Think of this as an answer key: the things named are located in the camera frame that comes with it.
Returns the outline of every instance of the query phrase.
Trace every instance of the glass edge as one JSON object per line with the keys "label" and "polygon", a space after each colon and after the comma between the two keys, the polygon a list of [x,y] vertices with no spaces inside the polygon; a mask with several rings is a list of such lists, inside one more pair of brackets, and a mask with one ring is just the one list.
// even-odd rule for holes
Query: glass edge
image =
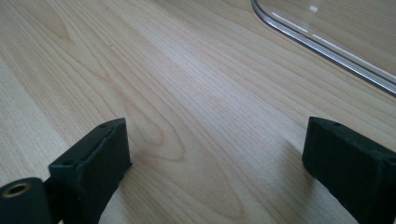
{"label": "glass edge", "polygon": [[281,21],[278,21],[277,19],[271,17],[259,6],[257,0],[251,0],[251,5],[253,6],[253,10],[255,11],[257,16],[269,26],[275,28],[282,34],[294,39],[295,41],[306,46],[307,48],[312,49],[314,52],[324,56],[325,58],[328,58],[330,61],[341,65],[358,77],[361,77],[369,83],[374,84],[381,90],[391,94],[392,96],[396,96],[396,83],[388,80],[385,77],[382,77],[381,75],[368,69],[367,67],[354,62],[352,59],[341,55],[335,50],[324,46],[323,44],[310,38],[309,36],[306,36],[301,32],[282,23]]}

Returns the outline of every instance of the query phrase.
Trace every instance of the wooden table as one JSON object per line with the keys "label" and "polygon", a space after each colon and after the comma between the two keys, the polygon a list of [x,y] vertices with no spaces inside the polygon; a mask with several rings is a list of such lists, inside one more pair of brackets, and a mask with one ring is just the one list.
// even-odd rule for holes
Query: wooden table
{"label": "wooden table", "polygon": [[355,223],[302,165],[308,117],[396,150],[396,98],[238,0],[0,2],[0,185],[125,117],[101,223]]}

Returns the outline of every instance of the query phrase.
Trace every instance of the rounded glass corner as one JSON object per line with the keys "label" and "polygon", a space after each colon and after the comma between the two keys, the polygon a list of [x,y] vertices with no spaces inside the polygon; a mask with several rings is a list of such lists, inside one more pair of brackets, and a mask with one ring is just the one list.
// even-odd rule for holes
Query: rounded glass corner
{"label": "rounded glass corner", "polygon": [[251,3],[271,27],[396,96],[396,1]]}

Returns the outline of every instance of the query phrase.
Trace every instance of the wood grain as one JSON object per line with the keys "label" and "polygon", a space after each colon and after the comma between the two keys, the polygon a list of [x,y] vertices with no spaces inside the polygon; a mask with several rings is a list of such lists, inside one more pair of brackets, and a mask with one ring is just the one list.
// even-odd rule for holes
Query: wood grain
{"label": "wood grain", "polygon": [[249,1],[0,2],[0,185],[127,119],[101,223],[354,223],[302,166],[309,116],[396,150],[396,100],[265,26]]}

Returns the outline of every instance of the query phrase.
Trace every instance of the black clamp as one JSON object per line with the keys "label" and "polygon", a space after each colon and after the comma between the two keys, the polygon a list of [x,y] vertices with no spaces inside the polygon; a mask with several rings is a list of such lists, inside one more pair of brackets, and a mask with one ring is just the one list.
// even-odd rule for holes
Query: black clamp
{"label": "black clamp", "polygon": [[125,119],[103,123],[49,165],[50,178],[0,188],[2,224],[94,224],[132,165]]}
{"label": "black clamp", "polygon": [[359,223],[393,223],[395,152],[340,123],[310,118],[303,162]]}

